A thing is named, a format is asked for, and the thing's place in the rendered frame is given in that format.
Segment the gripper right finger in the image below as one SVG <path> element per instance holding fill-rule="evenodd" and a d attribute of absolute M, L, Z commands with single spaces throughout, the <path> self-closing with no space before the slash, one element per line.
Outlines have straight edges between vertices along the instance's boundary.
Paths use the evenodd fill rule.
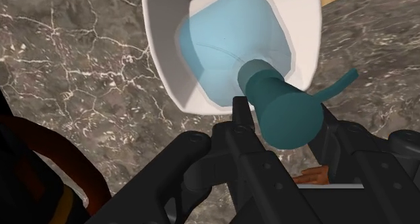
<path fill-rule="evenodd" d="M 420 132 L 396 130 L 381 139 L 325 108 L 308 143 L 328 166 L 331 188 L 309 192 L 326 209 L 324 224 L 420 224 Z"/>

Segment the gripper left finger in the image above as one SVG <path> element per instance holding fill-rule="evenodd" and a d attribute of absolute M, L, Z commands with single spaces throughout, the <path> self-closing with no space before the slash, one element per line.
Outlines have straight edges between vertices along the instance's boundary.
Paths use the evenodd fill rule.
<path fill-rule="evenodd" d="M 232 119 L 216 124 L 210 135 L 179 134 L 86 224 L 184 224 L 223 183 L 236 208 L 230 224 L 322 224 L 256 136 L 244 96 L 233 99 Z"/>

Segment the light blue teal spray bottle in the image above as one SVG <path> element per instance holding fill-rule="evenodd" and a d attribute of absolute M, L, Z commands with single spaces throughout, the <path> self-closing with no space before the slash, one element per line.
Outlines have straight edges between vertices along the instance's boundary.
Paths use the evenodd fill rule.
<path fill-rule="evenodd" d="M 322 103 L 358 76 L 352 69 L 314 95 L 286 82 L 291 48 L 267 0 L 217 0 L 183 21 L 178 42 L 208 98 L 230 106 L 246 96 L 264 140 L 278 149 L 311 141 L 322 127 Z"/>

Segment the small orange-brown object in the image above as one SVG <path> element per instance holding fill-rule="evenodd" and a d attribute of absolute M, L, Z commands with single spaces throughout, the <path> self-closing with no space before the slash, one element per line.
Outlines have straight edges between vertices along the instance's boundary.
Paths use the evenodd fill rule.
<path fill-rule="evenodd" d="M 294 177 L 293 181 L 296 184 L 317 184 L 317 185 L 329 184 L 328 166 L 322 165 L 320 167 L 311 167 L 311 168 L 302 170 L 301 175 Z"/>

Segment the white basin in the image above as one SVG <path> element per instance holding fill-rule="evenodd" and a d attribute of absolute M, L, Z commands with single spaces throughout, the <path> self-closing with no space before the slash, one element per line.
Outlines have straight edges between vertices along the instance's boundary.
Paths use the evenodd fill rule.
<path fill-rule="evenodd" d="M 232 106 L 219 106 L 208 98 L 185 65 L 176 40 L 182 21 L 217 0 L 142 0 L 150 53 L 169 97 L 189 114 L 226 115 Z M 318 65 L 322 13 L 321 0 L 267 0 L 275 11 L 292 51 L 287 83 L 300 90 L 311 85 Z"/>

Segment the dark round brown-rimmed object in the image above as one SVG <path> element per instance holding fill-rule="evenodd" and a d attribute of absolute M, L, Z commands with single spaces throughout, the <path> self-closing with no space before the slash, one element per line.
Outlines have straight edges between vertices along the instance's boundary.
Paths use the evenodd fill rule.
<path fill-rule="evenodd" d="M 0 90 L 0 224 L 85 224 L 110 198 L 75 145 L 14 116 Z"/>

